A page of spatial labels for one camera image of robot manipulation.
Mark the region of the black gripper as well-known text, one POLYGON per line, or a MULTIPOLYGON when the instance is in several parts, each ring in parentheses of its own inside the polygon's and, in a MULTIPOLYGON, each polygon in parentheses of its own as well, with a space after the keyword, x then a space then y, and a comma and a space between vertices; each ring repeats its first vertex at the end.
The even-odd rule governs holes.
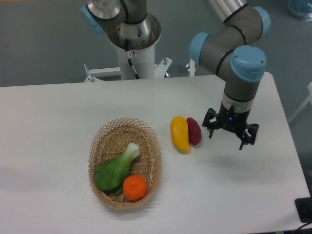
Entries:
POLYGON ((213 108, 209 108, 205 114, 202 126, 209 131, 209 138, 212 138, 214 131, 220 128, 232 133, 239 133, 238 138, 241 140, 239 150, 244 145, 254 145, 257 137, 259 125, 256 123, 248 124, 250 110, 242 113, 235 112, 232 107, 227 109, 223 104, 220 106, 219 113, 213 108))

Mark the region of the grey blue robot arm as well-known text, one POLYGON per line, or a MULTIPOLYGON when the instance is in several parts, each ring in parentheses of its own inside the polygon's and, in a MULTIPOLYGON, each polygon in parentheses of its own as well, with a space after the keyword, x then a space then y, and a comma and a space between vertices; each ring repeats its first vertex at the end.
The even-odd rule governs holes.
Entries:
MULTIPOLYGON (((265 53, 252 43, 264 36, 271 19, 244 0, 213 0, 225 27, 216 35, 195 35, 188 55, 225 82, 220 110, 208 109, 202 125, 210 133, 224 129, 241 145, 254 144, 259 126, 247 119, 265 72, 265 53)), ((155 49, 161 35, 158 19, 144 0, 90 0, 81 7, 85 22, 97 35, 106 34, 117 50, 122 79, 155 78, 155 49)))

